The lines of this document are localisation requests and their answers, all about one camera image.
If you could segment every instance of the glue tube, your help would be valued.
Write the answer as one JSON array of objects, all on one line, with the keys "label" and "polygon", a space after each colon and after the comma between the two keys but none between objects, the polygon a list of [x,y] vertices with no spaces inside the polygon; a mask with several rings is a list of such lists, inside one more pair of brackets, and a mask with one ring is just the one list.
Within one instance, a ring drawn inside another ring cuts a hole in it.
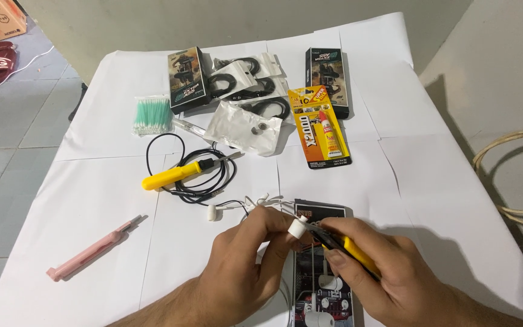
[{"label": "glue tube", "polygon": [[322,128],[324,128],[324,138],[326,139],[326,146],[328,147],[328,157],[334,158],[342,155],[338,142],[336,141],[336,136],[332,131],[332,126],[326,117],[326,113],[320,110],[320,121],[322,122]]}]

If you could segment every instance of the wall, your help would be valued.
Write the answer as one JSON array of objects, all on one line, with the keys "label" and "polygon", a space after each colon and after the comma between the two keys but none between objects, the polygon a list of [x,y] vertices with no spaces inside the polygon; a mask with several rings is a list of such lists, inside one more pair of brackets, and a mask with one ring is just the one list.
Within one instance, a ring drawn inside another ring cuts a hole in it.
[{"label": "wall", "polygon": [[[419,78],[468,158],[523,130],[523,0],[476,0]],[[492,198],[523,209],[523,139],[483,163]]]},{"label": "wall", "polygon": [[402,11],[418,71],[471,0],[20,0],[89,83],[115,50],[154,51],[272,40]]}]

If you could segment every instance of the green cotton swab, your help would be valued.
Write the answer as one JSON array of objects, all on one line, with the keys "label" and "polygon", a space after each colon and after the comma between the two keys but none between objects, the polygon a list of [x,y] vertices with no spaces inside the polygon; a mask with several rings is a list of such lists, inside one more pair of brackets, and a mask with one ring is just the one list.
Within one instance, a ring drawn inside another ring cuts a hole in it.
[{"label": "green cotton swab", "polygon": [[168,95],[135,97],[137,116],[133,124],[133,134],[143,136],[162,134],[173,130],[173,112]]}]

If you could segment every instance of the yellow handle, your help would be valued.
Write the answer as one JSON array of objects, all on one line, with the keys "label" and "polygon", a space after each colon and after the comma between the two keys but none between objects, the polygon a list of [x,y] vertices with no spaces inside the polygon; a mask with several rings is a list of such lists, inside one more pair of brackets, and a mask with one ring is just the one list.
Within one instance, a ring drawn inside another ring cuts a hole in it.
[{"label": "yellow handle", "polygon": [[365,268],[367,268],[368,271],[370,271],[373,275],[375,275],[379,280],[382,278],[381,271],[377,268],[377,266],[374,264],[374,260],[371,259],[368,254],[364,253],[362,249],[360,249],[348,236],[344,235],[337,235],[337,237],[340,237],[340,240],[342,240],[344,244],[344,249],[350,253],[354,259],[356,259],[358,262],[360,262]]},{"label": "yellow handle", "polygon": [[200,173],[201,167],[199,162],[195,161],[192,164],[185,165],[183,167],[175,167],[169,170],[165,170],[162,173],[158,173],[153,176],[149,176],[142,180],[142,188],[150,191],[163,187],[165,185],[172,184],[181,180],[187,176]]}]

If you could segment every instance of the pink cleaning pen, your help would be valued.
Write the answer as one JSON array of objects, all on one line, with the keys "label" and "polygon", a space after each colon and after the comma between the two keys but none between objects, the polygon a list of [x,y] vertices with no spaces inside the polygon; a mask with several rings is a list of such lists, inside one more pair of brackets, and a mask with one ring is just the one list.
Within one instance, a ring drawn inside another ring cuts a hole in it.
[{"label": "pink cleaning pen", "polygon": [[78,253],[72,259],[69,259],[66,263],[62,264],[57,268],[49,268],[46,273],[50,276],[55,282],[60,281],[60,279],[67,277],[69,274],[73,273],[78,268],[82,267],[84,264],[94,259],[104,250],[108,249],[114,243],[120,241],[126,231],[138,224],[138,221],[142,218],[141,215],[136,216],[133,220],[127,221],[124,225],[118,227],[114,232],[106,235],[101,238],[100,241],[92,244],[89,248]]}]

